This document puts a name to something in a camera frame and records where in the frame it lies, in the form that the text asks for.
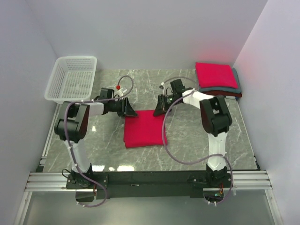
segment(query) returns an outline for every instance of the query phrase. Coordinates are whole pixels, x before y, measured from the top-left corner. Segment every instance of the laundry basket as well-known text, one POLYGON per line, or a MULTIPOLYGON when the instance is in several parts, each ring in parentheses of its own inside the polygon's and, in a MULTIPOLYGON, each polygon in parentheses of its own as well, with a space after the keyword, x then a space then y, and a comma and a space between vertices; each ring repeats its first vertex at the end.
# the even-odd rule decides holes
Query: laundry basket
POLYGON ((45 99, 64 101, 90 100, 97 59, 93 56, 67 56, 56 60, 45 99))

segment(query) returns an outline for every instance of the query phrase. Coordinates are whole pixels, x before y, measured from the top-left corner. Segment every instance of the dark red cloth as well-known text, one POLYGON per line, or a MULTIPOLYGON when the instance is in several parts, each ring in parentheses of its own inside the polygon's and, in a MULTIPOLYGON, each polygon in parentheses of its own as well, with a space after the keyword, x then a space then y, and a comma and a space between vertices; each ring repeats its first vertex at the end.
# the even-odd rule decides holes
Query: dark red cloth
POLYGON ((137 117, 125 117, 124 143, 126 148, 164 145, 161 128, 165 115, 153 116, 154 110, 138 110, 137 117))
POLYGON ((202 91, 203 94, 207 95, 225 95, 225 96, 235 96, 235 97, 242 97, 242 93, 232 93, 223 90, 210 90, 210 91, 202 91))
POLYGON ((195 69, 200 88, 238 88, 238 83, 229 65, 197 62, 195 69))

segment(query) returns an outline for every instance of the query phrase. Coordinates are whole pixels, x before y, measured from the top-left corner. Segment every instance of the gray floor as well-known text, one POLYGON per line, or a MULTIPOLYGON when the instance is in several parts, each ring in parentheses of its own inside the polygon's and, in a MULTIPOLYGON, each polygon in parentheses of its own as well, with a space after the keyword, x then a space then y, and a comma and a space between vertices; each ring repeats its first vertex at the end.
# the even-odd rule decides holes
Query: gray floor
POLYGON ((83 209, 75 194, 32 194, 25 225, 274 225, 264 191, 237 191, 208 206, 189 197, 118 198, 83 209))
MULTIPOLYGON (((155 109, 157 97, 162 93, 162 81, 184 76, 195 79, 194 70, 104 70, 98 71, 93 85, 92 98, 102 87, 114 88, 122 75, 130 75, 134 89, 128 98, 135 110, 155 109)), ((186 87, 195 84, 182 80, 186 87)), ((127 89, 130 81, 124 79, 121 86, 127 89)), ((232 125, 226 140, 227 157, 233 169, 257 169, 253 151, 246 133, 236 100, 226 100, 232 116, 232 125)), ((205 162, 197 165, 182 165, 173 161, 164 147, 126 149, 123 142, 124 119, 116 113, 89 119, 85 137, 87 155, 94 171, 161 171, 161 170, 201 170, 205 162)), ((175 106, 167 119, 167 140, 171 152, 180 160, 194 161, 208 155, 208 137, 201 124, 200 111, 190 105, 175 106)), ((44 172, 61 172, 70 168, 71 160, 63 142, 56 134, 47 149, 44 172)))

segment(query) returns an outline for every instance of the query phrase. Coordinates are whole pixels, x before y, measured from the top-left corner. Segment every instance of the marble tabletop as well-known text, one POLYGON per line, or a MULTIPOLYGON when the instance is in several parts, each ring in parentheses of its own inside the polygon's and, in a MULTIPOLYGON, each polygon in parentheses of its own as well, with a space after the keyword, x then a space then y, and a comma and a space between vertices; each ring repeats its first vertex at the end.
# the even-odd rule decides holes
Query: marble tabletop
MULTIPOLYGON (((162 93, 162 81, 184 76, 195 79, 194 70, 101 70, 97 71, 92 98, 100 89, 115 89, 118 79, 129 75, 134 79, 134 88, 128 95, 135 110, 155 109, 157 97, 162 93)), ((195 84, 182 80, 186 87, 195 84)), ((131 82, 123 79, 121 86, 129 89, 131 82)), ((226 99, 232 117, 232 125, 226 140, 226 152, 235 170, 257 169, 254 154, 236 100, 226 99)), ((124 119, 116 113, 89 118, 85 137, 86 151, 94 171, 165 171, 203 170, 206 163, 183 165, 171 159, 163 146, 126 149, 123 142, 124 119)), ((186 104, 174 107, 166 121, 166 135, 170 152, 179 160, 195 161, 209 153, 208 136, 201 124, 199 109, 186 104)), ((61 172, 71 168, 66 146, 54 134, 47 147, 47 158, 43 172, 61 172)))

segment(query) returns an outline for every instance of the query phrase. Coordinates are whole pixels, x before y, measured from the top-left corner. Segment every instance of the white wall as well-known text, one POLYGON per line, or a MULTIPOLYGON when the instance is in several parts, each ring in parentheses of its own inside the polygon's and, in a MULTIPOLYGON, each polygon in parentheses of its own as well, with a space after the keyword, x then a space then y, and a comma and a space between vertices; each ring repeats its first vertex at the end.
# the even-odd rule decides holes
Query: white wall
POLYGON ((267 0, 27 0, 58 56, 102 68, 233 64, 267 0))
POLYGON ((269 0, 234 64, 251 143, 287 225, 300 220, 299 9, 299 0, 269 0))
POLYGON ((0 1, 0 224, 12 224, 40 160, 55 105, 44 99, 56 55, 23 0, 0 1))

